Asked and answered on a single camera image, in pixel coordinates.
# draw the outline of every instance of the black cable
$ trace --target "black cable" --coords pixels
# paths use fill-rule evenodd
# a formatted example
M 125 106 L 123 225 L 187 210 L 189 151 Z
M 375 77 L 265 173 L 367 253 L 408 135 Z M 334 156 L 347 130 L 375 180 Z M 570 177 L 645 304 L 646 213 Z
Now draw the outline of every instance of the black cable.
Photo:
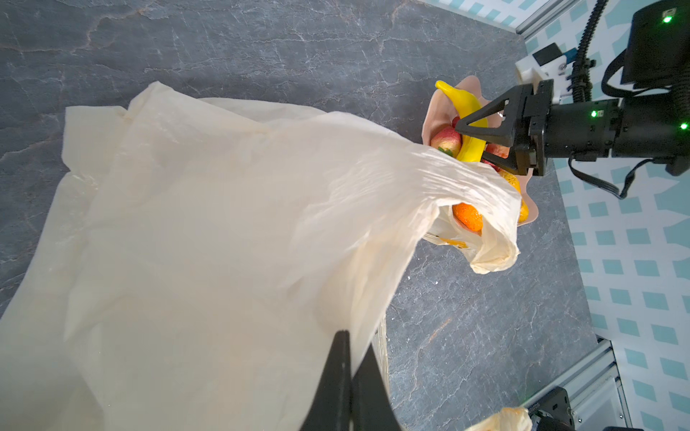
M 606 68 L 606 71 L 604 72 L 604 78 L 602 79 L 602 92 L 606 96 L 620 97 L 620 98 L 635 97 L 635 96 L 638 96 L 639 94 L 642 94 L 643 92 L 647 92 L 650 90 L 658 90 L 658 89 L 668 90 L 669 89 L 668 86 L 658 86 L 658 87 L 649 87 L 649 88 L 643 88 L 642 90 L 632 91 L 632 90 L 626 90 L 624 88 L 614 87 L 611 84 L 609 84 L 609 81 L 614 76 L 614 74 L 620 68 L 622 68 L 623 65 L 625 64 L 625 52 L 626 52 L 626 50 L 623 50 L 623 52 L 621 52 L 616 58 L 614 58 L 613 61 L 611 63 L 609 63 L 608 67 Z M 688 81 L 690 81 L 690 68 L 688 69 L 687 79 L 688 79 Z M 677 92 L 677 94 L 679 96 L 682 93 L 683 93 L 683 91 Z M 690 83 L 688 86 L 688 90 L 686 90 L 685 94 L 686 94 L 686 98 L 690 96 Z
M 585 183 L 589 183 L 595 187 L 599 187 L 600 189 L 607 191 L 611 193 L 613 196 L 619 198 L 619 199 L 625 199 L 628 197 L 628 189 L 630 186 L 633 185 L 633 181 L 635 181 L 635 171 L 643 166 L 646 163 L 649 163 L 652 161 L 652 159 L 645 159 L 641 162 L 639 162 L 637 165 L 635 165 L 634 168 L 630 169 L 630 172 L 628 172 L 628 175 L 625 176 L 625 182 L 623 183 L 623 190 L 620 191 L 618 190 L 618 187 L 614 186 L 613 184 L 609 183 L 608 181 L 604 181 L 602 179 L 599 179 L 597 177 L 592 177 L 589 174 L 585 174 L 582 171 L 579 171 L 575 168 L 573 168 L 573 157 L 568 159 L 568 166 L 570 166 L 570 171 L 575 175 L 577 178 L 583 180 Z
M 573 74 L 571 78 L 573 102 L 587 102 L 592 100 L 592 83 L 589 81 L 589 65 L 585 65 L 585 62 L 587 62 L 587 51 L 589 51 L 589 44 L 594 37 L 594 30 L 597 28 L 599 19 L 601 19 L 602 13 L 608 2 L 609 0 L 597 0 L 587 20 L 587 26 L 582 33 L 582 39 L 578 46 L 578 53 L 573 62 Z

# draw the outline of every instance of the marble countertop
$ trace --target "marble countertop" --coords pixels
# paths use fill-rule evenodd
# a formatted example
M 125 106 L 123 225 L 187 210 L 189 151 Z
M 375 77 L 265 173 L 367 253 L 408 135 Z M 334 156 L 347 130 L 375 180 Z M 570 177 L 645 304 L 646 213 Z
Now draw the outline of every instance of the marble countertop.
M 64 108 L 193 97 L 341 110 L 420 142 L 433 83 L 515 84 L 521 37 L 414 0 L 58 0 L 0 5 L 0 314 L 36 248 Z M 391 396 L 409 430 L 462 430 L 519 404 L 595 346 L 555 173 L 505 272 L 422 241 L 388 311 Z

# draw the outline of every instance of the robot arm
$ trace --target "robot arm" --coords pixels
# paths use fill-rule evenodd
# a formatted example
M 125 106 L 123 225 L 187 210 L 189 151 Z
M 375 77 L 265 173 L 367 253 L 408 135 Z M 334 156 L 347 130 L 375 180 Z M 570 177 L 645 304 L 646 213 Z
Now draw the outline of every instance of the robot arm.
M 551 63 L 557 69 L 562 67 L 563 56 L 553 56 L 548 63 L 540 64 L 537 59 L 531 65 L 524 59 L 518 62 L 521 78 L 530 83 L 511 88 L 458 121 L 455 129 L 460 134 L 510 148 L 506 159 L 484 152 L 485 160 L 514 174 L 524 175 L 533 169 L 534 175 L 544 175 L 548 158 L 568 158 L 575 176 L 619 199 L 625 198 L 634 170 L 643 163 L 631 171 L 621 192 L 613 184 L 576 170 L 572 160 L 641 157 L 647 159 L 644 163 L 665 164 L 666 171 L 676 176 L 690 168 L 689 0 L 661 0 L 634 14 L 628 47 L 611 62 L 602 81 L 602 91 L 614 99 L 558 104 L 570 88 L 563 88 L 559 71 L 553 76 L 553 66 L 544 67 Z M 634 83 L 638 91 L 608 84 L 621 67 L 622 82 Z M 575 91 L 588 82 L 579 79 L 571 88 Z M 669 91 L 640 94 L 652 88 Z M 498 128 L 471 126 L 499 111 L 503 111 L 504 120 Z

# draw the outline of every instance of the yellow banana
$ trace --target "yellow banana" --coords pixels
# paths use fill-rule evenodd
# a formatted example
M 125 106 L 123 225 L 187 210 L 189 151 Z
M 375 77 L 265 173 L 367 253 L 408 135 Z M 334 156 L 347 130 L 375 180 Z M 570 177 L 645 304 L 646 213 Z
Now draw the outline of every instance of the yellow banana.
M 467 92 L 465 90 L 458 90 L 457 88 L 450 86 L 443 81 L 436 81 L 436 88 L 441 90 L 448 98 L 453 102 L 453 106 L 457 110 L 457 114 L 460 118 L 467 117 L 472 112 L 478 111 L 482 105 L 479 100 L 474 96 L 474 94 Z M 475 121 L 471 124 L 477 127 L 488 127 L 489 121 L 485 118 Z M 486 147 L 486 141 L 481 139 L 469 137 L 467 135 L 462 135 L 462 148 L 460 148 L 460 153 L 457 155 L 457 159 L 460 161 L 481 161 L 482 154 Z

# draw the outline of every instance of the gray stone surface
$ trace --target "gray stone surface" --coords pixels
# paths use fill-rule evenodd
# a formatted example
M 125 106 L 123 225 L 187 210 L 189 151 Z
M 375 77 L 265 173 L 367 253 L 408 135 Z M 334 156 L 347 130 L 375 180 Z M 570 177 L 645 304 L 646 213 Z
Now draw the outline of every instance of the gray stone surface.
M 418 142 L 436 79 L 476 74 L 491 98 L 525 52 L 519 36 L 410 0 L 5 1 L 0 314 L 66 171 L 66 106 L 126 105 L 161 81 L 351 112 Z M 555 177 L 532 190 L 542 215 L 509 271 L 475 276 L 457 250 L 418 246 L 388 318 L 393 400 L 411 430 L 462 429 L 593 346 Z

